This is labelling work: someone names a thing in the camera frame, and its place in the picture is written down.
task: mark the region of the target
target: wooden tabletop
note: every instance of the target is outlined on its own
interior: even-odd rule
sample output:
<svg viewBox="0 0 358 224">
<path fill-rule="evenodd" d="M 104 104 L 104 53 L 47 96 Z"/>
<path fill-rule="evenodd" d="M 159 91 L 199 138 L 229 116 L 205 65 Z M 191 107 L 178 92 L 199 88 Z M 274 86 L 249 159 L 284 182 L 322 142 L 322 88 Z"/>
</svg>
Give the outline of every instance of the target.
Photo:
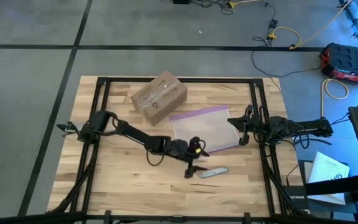
<svg viewBox="0 0 358 224">
<path fill-rule="evenodd" d="M 71 121 L 84 123 L 88 120 L 97 77 L 82 77 L 75 98 Z M 265 94 L 271 116 L 286 117 L 283 98 L 269 78 L 264 78 Z M 174 137 L 169 118 L 151 126 L 132 105 L 131 95 L 145 83 L 111 83 L 107 110 L 120 119 L 149 135 Z M 249 84 L 242 83 L 185 83 L 188 98 L 174 113 L 227 105 L 231 117 L 244 114 L 251 104 Z M 75 135 L 67 136 L 53 183 L 48 210 L 55 208 L 75 183 L 82 142 Z M 229 172 L 215 177 L 200 179 L 183 177 L 186 164 L 166 157 L 157 167 L 150 166 L 145 149 L 122 136 L 102 137 L 93 178 L 88 214 L 104 214 L 111 210 L 115 215 L 197 215 L 197 216 L 252 216 L 269 215 L 260 152 L 253 137 L 246 146 L 238 146 L 217 152 L 211 157 L 200 157 L 200 166 L 213 169 L 228 167 Z M 277 157 L 282 179 L 298 164 L 296 152 L 289 143 L 277 146 Z M 153 163 L 159 156 L 150 156 Z M 290 183 L 301 185 L 299 170 L 290 175 Z M 276 212 L 277 191 L 273 188 Z M 78 202 L 81 208 L 82 195 Z"/>
</svg>

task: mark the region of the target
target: wooden table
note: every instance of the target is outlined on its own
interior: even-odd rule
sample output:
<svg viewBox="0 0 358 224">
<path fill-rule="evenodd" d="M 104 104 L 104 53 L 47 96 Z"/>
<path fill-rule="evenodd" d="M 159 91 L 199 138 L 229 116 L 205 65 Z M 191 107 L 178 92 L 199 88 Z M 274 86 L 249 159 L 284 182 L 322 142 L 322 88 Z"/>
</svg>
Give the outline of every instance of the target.
<svg viewBox="0 0 358 224">
<path fill-rule="evenodd" d="M 88 120 L 96 80 L 97 77 L 81 78 L 71 121 L 84 123 Z M 270 115 L 286 116 L 278 88 L 269 78 L 264 78 L 263 81 Z M 139 82 L 112 83 L 107 110 L 115 112 L 120 119 L 149 135 L 168 135 L 174 138 L 168 117 L 153 127 L 133 107 L 130 96 L 144 85 L 145 83 Z M 238 117 L 251 104 L 248 84 L 185 85 L 188 87 L 188 99 L 174 113 L 227 105 L 231 117 Z M 81 149 L 82 142 L 78 142 L 75 135 L 66 137 L 50 195 L 49 210 L 55 208 L 74 185 Z M 282 179 L 285 179 L 298 164 L 296 152 L 290 144 L 283 143 L 277 146 L 277 157 Z M 152 162 L 159 159 L 159 156 L 150 156 Z M 209 169 L 228 167 L 229 172 L 207 179 L 200 179 L 197 175 L 185 179 L 184 162 L 166 157 L 159 166 L 152 167 L 147 163 L 145 150 L 141 145 L 122 136 L 102 137 L 88 214 L 102 215 L 105 210 L 111 210 L 114 215 L 238 217 L 249 212 L 255 217 L 269 216 L 259 147 L 253 137 L 246 146 L 202 157 L 197 163 Z M 291 184 L 301 185 L 299 170 L 292 172 L 289 179 Z M 277 191 L 273 184 L 272 188 L 276 212 L 279 213 Z"/>
</svg>

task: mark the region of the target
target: cardboard box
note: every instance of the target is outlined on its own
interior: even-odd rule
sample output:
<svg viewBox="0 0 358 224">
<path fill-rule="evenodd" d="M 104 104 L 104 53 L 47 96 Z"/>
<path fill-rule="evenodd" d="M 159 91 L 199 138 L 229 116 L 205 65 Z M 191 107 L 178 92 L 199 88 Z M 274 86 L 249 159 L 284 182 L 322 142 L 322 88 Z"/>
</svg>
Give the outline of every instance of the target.
<svg viewBox="0 0 358 224">
<path fill-rule="evenodd" d="M 168 71 L 131 96 L 132 103 L 155 126 L 187 99 L 187 87 Z"/>
</svg>

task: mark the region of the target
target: gray floor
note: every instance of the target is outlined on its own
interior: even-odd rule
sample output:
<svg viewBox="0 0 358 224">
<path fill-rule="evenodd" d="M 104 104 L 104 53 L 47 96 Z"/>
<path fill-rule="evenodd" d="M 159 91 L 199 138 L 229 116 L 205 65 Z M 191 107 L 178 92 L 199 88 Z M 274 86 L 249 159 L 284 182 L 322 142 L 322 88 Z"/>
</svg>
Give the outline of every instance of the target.
<svg viewBox="0 0 358 224">
<path fill-rule="evenodd" d="M 81 44 L 111 45 L 242 45 L 255 46 L 254 35 L 264 36 L 271 8 L 259 2 L 239 5 L 234 15 L 218 7 L 174 6 L 155 0 L 94 0 Z M 279 25 L 292 27 L 303 38 L 324 26 L 338 11 L 336 1 L 271 0 Z M 0 0 L 0 44 L 72 44 L 85 0 Z M 358 45 L 345 14 L 309 47 L 330 42 Z M 286 47 L 296 38 L 277 32 L 274 46 Z M 44 135 L 52 105 L 67 64 L 69 50 L 0 49 L 0 217 L 16 215 Z M 256 63 L 282 75 L 319 65 L 316 52 L 256 52 Z M 56 123 L 68 121 L 82 75 L 158 75 L 264 77 L 250 61 L 250 52 L 181 50 L 79 50 L 63 96 Z M 288 117 L 295 121 L 319 117 L 319 71 L 281 78 Z M 358 105 L 358 86 L 348 85 L 345 100 L 325 98 L 325 117 L 335 120 L 348 106 Z M 335 95 L 341 86 L 330 84 Z M 349 123 L 334 126 L 334 145 L 313 143 L 299 159 L 311 159 L 317 150 L 347 162 L 358 174 L 358 144 Z M 43 213 L 62 149 L 61 132 L 54 129 L 29 214 Z"/>
</svg>

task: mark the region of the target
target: yellow cable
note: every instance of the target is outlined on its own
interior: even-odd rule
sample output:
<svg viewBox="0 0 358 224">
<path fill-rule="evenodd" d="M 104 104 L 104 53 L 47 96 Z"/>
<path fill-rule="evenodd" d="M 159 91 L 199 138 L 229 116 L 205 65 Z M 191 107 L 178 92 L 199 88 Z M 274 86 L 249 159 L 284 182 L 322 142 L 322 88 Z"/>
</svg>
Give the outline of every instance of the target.
<svg viewBox="0 0 358 224">
<path fill-rule="evenodd" d="M 274 32 L 275 32 L 276 30 L 278 30 L 278 29 L 286 29 L 286 30 L 292 31 L 294 34 L 296 34 L 296 36 L 298 36 L 298 42 L 295 44 L 295 46 L 298 45 L 298 44 L 300 44 L 300 42 L 301 42 L 301 36 L 299 35 L 299 33 L 298 33 L 297 31 L 291 29 L 291 28 L 288 28 L 288 27 L 276 27 L 276 28 L 274 28 L 274 30 L 268 35 L 268 37 L 271 37 L 272 39 L 276 39 L 277 36 L 274 34 Z"/>
<path fill-rule="evenodd" d="M 337 82 L 339 84 L 341 84 L 345 90 L 346 90 L 346 94 L 342 97 L 336 97 L 336 96 L 332 96 L 332 94 L 328 91 L 328 88 L 327 88 L 327 84 L 330 82 L 330 81 L 334 81 L 334 82 Z M 327 80 L 325 80 L 322 84 L 321 84 L 321 107 L 320 107 L 320 115 L 321 117 L 323 117 L 324 115 L 324 89 L 326 90 L 326 93 L 328 94 L 328 96 L 330 96 L 331 98 L 334 98 L 336 100 L 343 100 L 345 99 L 348 95 L 349 95 L 349 89 L 347 88 L 347 86 L 345 86 L 345 84 L 343 84 L 342 82 L 338 81 L 338 80 L 334 80 L 332 78 L 328 78 Z"/>
<path fill-rule="evenodd" d="M 324 26 L 320 31 L 316 32 L 315 34 L 313 34 L 311 37 L 309 37 L 309 39 L 305 40 L 304 42 L 302 43 L 299 43 L 299 44 L 295 44 L 294 47 L 290 47 L 290 50 L 293 50 L 295 48 L 298 48 L 300 47 L 301 45 L 305 44 L 306 42 L 310 41 L 311 39 L 315 38 L 317 35 L 319 35 L 323 30 L 327 29 L 327 27 L 329 25 L 331 25 L 331 23 L 334 22 L 334 20 L 340 15 L 340 13 L 345 10 L 345 8 L 352 2 L 353 0 L 348 0 L 348 2 L 341 8 L 341 10 L 339 10 L 339 12 L 334 16 L 333 19 L 331 19 L 330 22 L 328 22 L 328 24 L 326 26 Z"/>
<path fill-rule="evenodd" d="M 231 2 L 229 1 L 229 5 L 232 9 L 234 9 L 234 7 L 238 4 L 241 4 L 241 3 L 248 3 L 248 2 L 253 2 L 253 1 L 260 1 L 260 0 L 246 0 L 246 1 L 240 1 L 240 2 Z"/>
</svg>

